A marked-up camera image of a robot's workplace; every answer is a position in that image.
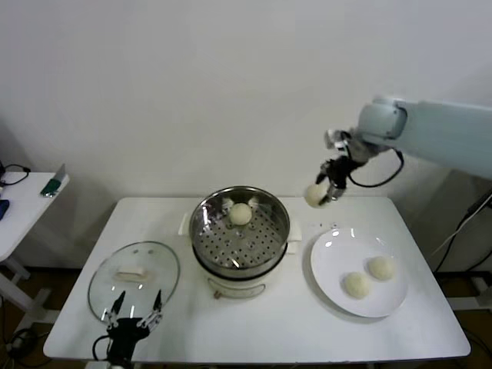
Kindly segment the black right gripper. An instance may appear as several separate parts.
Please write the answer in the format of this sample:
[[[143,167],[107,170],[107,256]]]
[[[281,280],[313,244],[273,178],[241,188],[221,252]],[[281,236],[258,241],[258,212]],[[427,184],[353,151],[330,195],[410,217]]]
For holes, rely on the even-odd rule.
[[[342,190],[347,188],[347,179],[349,175],[355,169],[356,162],[347,156],[330,159],[321,164],[315,183],[321,184],[328,178],[330,184],[327,187],[326,194],[319,201],[319,205],[325,205],[339,199],[339,197],[342,196]]]

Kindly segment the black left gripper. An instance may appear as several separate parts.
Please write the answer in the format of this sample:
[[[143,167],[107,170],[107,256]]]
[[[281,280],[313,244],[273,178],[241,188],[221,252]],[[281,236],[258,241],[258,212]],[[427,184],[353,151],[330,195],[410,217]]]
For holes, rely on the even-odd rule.
[[[147,338],[162,319],[161,290],[158,291],[151,312],[140,318],[118,319],[126,291],[121,292],[109,310],[103,314],[103,321],[110,339],[107,359],[111,365],[131,365],[137,343]]]

